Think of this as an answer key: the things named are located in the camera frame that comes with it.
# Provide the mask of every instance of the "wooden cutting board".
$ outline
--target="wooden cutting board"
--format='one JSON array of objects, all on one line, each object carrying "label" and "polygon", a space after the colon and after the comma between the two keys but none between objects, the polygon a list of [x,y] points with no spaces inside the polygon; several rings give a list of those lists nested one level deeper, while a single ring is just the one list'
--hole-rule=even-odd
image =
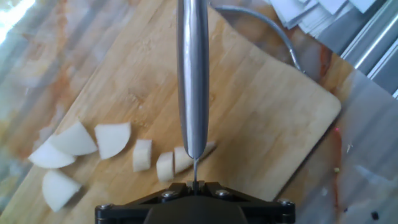
[{"label": "wooden cutting board", "polygon": [[[176,1],[142,1],[92,75],[57,132],[80,120],[93,135],[99,123],[132,123],[119,155],[98,153],[62,169],[84,185],[53,213],[33,167],[0,217],[0,223],[93,223],[94,207],[123,204],[168,187],[155,169],[161,152],[182,145],[177,100]],[[272,200],[340,111],[340,102],[296,69],[265,54],[209,9],[209,141],[218,148],[198,177]],[[152,168],[132,172],[135,140],[153,139]],[[192,171],[176,182],[192,179]]]}]

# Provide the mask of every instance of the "wood grain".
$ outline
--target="wood grain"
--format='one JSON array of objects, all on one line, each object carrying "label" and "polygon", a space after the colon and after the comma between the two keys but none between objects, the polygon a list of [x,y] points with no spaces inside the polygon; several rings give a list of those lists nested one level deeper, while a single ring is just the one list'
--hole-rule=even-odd
[{"label": "wood grain", "polygon": [[[131,148],[153,139],[152,164],[182,145],[177,100],[176,1],[142,1],[57,132],[78,119],[93,135],[98,123],[132,123],[119,155],[79,157],[64,171],[84,185],[58,213],[45,204],[45,170],[33,167],[0,223],[93,223],[94,207],[128,203],[168,187],[155,167],[133,173]],[[329,127],[340,102],[296,69],[238,35],[212,9],[209,141],[218,148],[198,168],[199,179],[272,200]],[[192,179],[192,171],[174,181]]]}]

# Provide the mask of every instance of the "radish chunk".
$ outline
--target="radish chunk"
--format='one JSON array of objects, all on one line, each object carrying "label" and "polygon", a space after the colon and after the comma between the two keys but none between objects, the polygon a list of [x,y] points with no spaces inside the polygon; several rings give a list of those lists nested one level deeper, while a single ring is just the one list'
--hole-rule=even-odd
[{"label": "radish chunk", "polygon": [[152,140],[137,140],[132,152],[132,169],[134,172],[147,170],[150,168],[150,158],[152,154]]},{"label": "radish chunk", "polygon": [[[205,158],[209,153],[213,151],[213,149],[216,147],[215,142],[208,142],[206,144],[205,151],[199,158],[199,160],[202,160]],[[174,163],[175,163],[175,174],[178,174],[179,172],[182,172],[186,169],[188,169],[190,166],[193,165],[193,159],[188,156],[188,154],[185,152],[184,147],[176,147],[174,148]]]},{"label": "radish chunk", "polygon": [[43,145],[28,157],[28,160],[38,167],[46,169],[57,169],[74,163],[76,157],[57,150],[50,143],[52,138],[53,136],[50,136]]},{"label": "radish chunk", "polygon": [[63,133],[54,136],[50,143],[59,151],[73,156],[81,156],[97,151],[97,146],[80,121]]},{"label": "radish chunk", "polygon": [[173,152],[162,153],[156,162],[159,181],[166,182],[174,178]]},{"label": "radish chunk", "polygon": [[131,124],[99,124],[95,127],[99,156],[109,159],[126,147],[131,135]]},{"label": "radish chunk", "polygon": [[81,184],[59,170],[48,171],[43,178],[42,191],[49,207],[57,212],[80,190]]}]

